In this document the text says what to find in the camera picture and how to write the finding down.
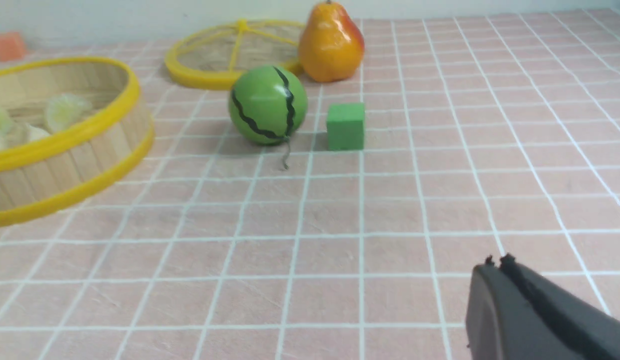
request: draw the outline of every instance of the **green ball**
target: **green ball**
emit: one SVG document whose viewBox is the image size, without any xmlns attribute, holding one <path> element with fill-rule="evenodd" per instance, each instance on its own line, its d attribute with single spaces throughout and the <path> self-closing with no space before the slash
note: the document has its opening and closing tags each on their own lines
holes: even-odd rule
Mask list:
<svg viewBox="0 0 620 360">
<path fill-rule="evenodd" d="M 293 73 L 279 66 L 261 66 L 236 80 L 228 108 L 241 135 L 257 144 L 275 145 L 301 126 L 308 96 Z"/>
</svg>

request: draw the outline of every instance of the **toy pear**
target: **toy pear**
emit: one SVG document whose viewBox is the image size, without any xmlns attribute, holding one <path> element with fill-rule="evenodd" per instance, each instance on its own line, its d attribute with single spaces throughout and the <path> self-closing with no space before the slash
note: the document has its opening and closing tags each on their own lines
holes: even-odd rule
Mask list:
<svg viewBox="0 0 620 360">
<path fill-rule="evenodd" d="M 317 4 L 299 41 L 299 61 L 315 82 L 337 82 L 356 73 L 365 53 L 361 31 L 332 0 Z"/>
</svg>

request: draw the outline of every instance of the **yellow basket lid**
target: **yellow basket lid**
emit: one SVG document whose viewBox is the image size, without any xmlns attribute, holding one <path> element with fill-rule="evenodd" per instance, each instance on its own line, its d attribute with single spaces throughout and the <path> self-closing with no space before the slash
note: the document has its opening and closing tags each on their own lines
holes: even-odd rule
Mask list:
<svg viewBox="0 0 620 360">
<path fill-rule="evenodd" d="M 202 30 L 176 43 L 165 56 L 175 82 L 186 87 L 227 91 L 245 71 L 279 65 L 300 75 L 298 39 L 303 23 L 241 19 Z"/>
</svg>

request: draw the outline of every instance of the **green cube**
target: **green cube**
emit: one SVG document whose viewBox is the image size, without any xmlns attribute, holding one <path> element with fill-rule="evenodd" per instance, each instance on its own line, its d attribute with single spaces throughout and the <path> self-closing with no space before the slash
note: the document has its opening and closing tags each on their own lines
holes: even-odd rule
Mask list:
<svg viewBox="0 0 620 360">
<path fill-rule="evenodd" d="M 328 149 L 363 150 L 365 145 L 365 104 L 333 104 L 328 109 Z"/>
</svg>

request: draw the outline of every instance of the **white wall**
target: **white wall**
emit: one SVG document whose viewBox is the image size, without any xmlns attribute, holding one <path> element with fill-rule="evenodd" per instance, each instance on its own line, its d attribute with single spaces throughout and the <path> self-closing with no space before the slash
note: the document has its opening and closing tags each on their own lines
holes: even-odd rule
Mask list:
<svg viewBox="0 0 620 360">
<path fill-rule="evenodd" d="M 183 37 L 238 18 L 304 21 L 317 0 L 0 0 L 0 32 L 34 46 Z M 440 18 L 613 7 L 620 0 L 341 0 L 354 18 Z"/>
</svg>

